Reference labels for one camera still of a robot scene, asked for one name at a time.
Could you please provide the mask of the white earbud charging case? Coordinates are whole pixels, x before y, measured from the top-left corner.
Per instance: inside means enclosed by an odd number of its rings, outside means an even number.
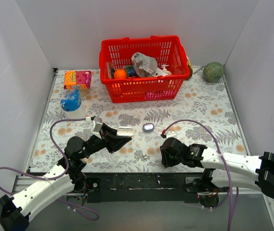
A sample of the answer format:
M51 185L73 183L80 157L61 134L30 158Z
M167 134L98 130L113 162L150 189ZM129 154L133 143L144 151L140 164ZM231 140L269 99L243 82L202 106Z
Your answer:
M117 136L132 137L133 129L131 127L119 127L116 132Z

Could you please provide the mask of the blue earbud charging case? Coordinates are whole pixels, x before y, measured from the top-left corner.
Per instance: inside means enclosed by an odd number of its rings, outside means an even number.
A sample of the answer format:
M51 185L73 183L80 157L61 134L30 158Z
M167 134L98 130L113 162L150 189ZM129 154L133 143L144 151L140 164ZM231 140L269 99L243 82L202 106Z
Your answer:
M152 131L154 131L154 129L155 129L155 126L153 123L146 123L142 126L142 130L145 133L152 132Z

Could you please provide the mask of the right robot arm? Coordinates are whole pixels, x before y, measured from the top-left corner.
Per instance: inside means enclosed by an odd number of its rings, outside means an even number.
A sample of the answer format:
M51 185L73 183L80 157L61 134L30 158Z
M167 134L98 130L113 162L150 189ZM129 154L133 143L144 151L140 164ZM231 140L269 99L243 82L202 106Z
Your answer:
M204 169L203 175L187 183L191 192L201 193L224 187L238 187L260 191L274 199L274 154L244 156L218 154L201 144L186 146L176 138L167 138L160 147L162 165Z

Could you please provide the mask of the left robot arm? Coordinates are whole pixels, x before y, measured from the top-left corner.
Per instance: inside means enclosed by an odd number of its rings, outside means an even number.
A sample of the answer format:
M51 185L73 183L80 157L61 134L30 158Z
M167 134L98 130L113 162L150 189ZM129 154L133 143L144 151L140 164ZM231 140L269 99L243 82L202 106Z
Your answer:
M70 192L86 193L89 183L82 172L86 166L84 159L107 149L114 153L132 140L130 127L113 129L104 123L92 121L92 136L83 140L71 137L64 149L63 158L44 176L24 190L6 193L0 198L0 225L5 231L24 231L29 222L45 207Z

